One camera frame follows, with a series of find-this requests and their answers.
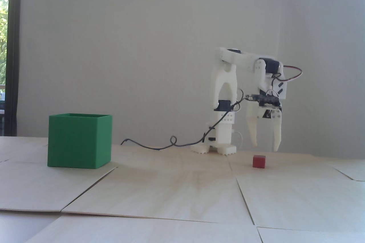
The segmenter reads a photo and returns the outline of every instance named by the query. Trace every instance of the red cube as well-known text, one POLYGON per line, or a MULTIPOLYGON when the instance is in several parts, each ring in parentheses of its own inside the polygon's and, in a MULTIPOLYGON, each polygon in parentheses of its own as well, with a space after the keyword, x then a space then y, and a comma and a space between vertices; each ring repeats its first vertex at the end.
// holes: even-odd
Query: red cube
POLYGON ((265 168, 266 156, 254 155, 252 161, 252 167, 254 168, 265 168))

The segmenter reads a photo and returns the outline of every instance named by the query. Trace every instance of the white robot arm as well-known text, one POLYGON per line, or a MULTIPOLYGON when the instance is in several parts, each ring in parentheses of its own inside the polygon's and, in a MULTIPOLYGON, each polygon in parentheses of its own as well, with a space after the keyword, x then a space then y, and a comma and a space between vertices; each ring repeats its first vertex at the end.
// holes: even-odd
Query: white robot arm
POLYGON ((281 142, 281 103, 285 99, 287 81, 284 78, 284 66, 269 56, 241 52, 237 49, 218 48, 216 51, 215 65, 212 71, 212 126, 227 111, 229 113, 219 122, 214 130, 207 135, 204 143, 195 144, 192 150, 198 153, 207 153, 209 147, 216 147, 220 154, 232 154, 236 147, 231 145, 232 125, 234 124, 234 111, 231 109, 237 100, 236 66, 254 74, 257 84, 257 94, 246 95, 248 108, 246 119, 252 143, 257 145, 256 124, 257 119, 266 119, 271 123, 274 132, 273 150, 277 151, 281 142), (229 89, 229 100, 219 100, 223 85, 229 89))

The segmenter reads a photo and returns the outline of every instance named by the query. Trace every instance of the wooden panel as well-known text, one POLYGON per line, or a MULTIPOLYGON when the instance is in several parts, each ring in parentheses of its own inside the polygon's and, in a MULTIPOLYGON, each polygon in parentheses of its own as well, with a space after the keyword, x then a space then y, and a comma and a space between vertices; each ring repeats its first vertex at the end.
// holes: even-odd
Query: wooden panel
POLYGON ((60 213, 0 211, 0 243, 23 243, 60 217, 60 213))
POLYGON ((260 243, 253 225, 165 219, 62 216, 27 243, 260 243))
POLYGON ((217 152, 198 154, 189 147, 171 147, 162 151, 139 146, 113 145, 112 161, 123 166, 148 170, 207 170, 231 173, 226 156, 217 152))
POLYGON ((263 243, 364 243, 363 232, 312 232, 258 228, 263 243))
POLYGON ((99 169, 73 169, 3 162, 0 164, 0 209, 60 211, 113 169, 111 163, 99 169))
POLYGON ((63 212, 252 223, 236 179, 226 172, 119 167, 63 212))
POLYGON ((235 155, 227 157, 232 170, 236 174, 246 177, 312 177, 312 178, 333 178, 349 180, 331 166, 323 164, 310 154, 289 154, 289 153, 262 153, 239 151, 235 155), (253 155, 266 156, 265 169, 253 168, 253 155))
POLYGON ((43 157, 35 159, 32 156, 37 154, 38 149, 47 150, 47 144, 48 138, 0 136, 0 161, 18 158, 20 161, 42 160, 42 162, 47 162, 47 157, 44 160, 43 157))
POLYGON ((365 160, 319 158, 353 180, 365 181, 365 160))
POLYGON ((365 183, 335 179, 237 176, 255 225, 266 228, 363 232, 365 183))

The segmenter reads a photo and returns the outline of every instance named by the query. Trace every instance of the green foliage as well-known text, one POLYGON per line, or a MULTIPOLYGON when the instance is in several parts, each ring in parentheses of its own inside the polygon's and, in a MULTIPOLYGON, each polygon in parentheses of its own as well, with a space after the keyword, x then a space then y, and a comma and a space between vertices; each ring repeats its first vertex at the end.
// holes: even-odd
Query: green foliage
POLYGON ((0 0, 0 84, 5 84, 9 0, 0 0))

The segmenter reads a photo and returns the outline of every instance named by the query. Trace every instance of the green container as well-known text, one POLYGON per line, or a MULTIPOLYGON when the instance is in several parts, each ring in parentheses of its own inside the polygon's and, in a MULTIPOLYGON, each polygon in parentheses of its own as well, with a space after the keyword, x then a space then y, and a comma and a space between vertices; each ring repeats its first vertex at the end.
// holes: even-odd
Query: green container
POLYGON ((111 160, 112 116, 49 116, 48 166, 97 169, 111 160))

